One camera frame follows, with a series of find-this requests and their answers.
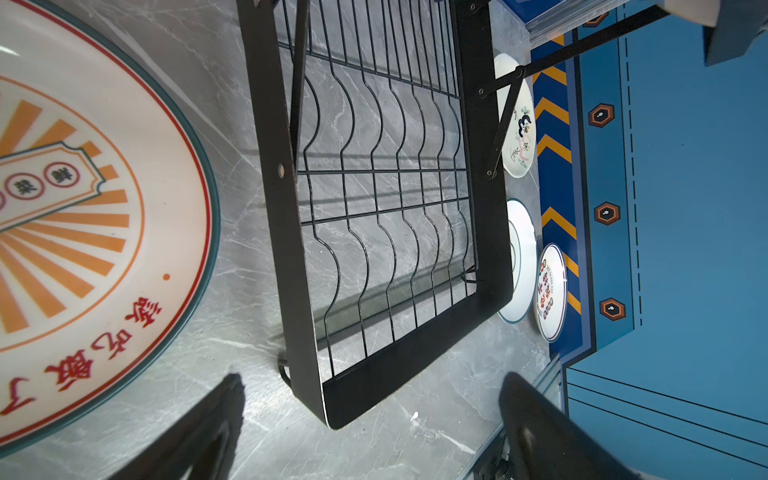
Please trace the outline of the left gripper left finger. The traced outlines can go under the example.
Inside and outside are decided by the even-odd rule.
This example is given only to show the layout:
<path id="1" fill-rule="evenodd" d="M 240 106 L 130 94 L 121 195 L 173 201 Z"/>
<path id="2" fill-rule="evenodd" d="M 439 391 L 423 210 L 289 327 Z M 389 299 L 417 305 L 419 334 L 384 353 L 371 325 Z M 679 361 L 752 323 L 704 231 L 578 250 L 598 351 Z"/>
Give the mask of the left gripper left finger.
<path id="1" fill-rule="evenodd" d="M 232 373 L 114 479 L 227 479 L 243 424 L 245 390 Z"/>

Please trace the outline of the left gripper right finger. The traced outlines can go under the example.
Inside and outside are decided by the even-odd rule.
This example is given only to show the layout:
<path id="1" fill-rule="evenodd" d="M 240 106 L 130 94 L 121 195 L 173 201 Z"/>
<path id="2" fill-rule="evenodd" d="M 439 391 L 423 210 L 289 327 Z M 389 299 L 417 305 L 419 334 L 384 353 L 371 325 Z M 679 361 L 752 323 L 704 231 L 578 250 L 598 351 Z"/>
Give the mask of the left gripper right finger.
<path id="1" fill-rule="evenodd" d="M 636 479 L 521 375 L 510 372 L 500 396 L 511 400 L 515 479 Z"/>

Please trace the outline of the black wire dish rack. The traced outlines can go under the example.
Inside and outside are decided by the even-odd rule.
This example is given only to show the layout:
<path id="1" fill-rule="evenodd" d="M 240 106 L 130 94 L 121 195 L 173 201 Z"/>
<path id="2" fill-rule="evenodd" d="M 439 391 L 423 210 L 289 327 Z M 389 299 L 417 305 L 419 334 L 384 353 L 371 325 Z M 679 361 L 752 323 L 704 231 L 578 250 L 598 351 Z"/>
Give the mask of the black wire dish rack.
<path id="1" fill-rule="evenodd" d="M 237 11 L 286 345 L 279 371 L 339 430 L 511 299 L 501 149 L 523 80 L 665 13 L 649 7 L 496 78 L 485 1 Z"/>

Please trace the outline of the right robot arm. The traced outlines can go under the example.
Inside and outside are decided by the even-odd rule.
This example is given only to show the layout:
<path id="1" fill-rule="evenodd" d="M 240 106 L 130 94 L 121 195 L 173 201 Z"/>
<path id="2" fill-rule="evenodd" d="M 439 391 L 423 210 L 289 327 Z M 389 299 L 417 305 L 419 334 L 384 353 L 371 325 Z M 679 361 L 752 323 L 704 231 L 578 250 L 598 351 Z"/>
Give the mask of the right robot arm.
<path id="1" fill-rule="evenodd" d="M 703 27 L 707 67 L 745 55 L 767 31 L 767 0 L 656 0 L 655 4 Z"/>

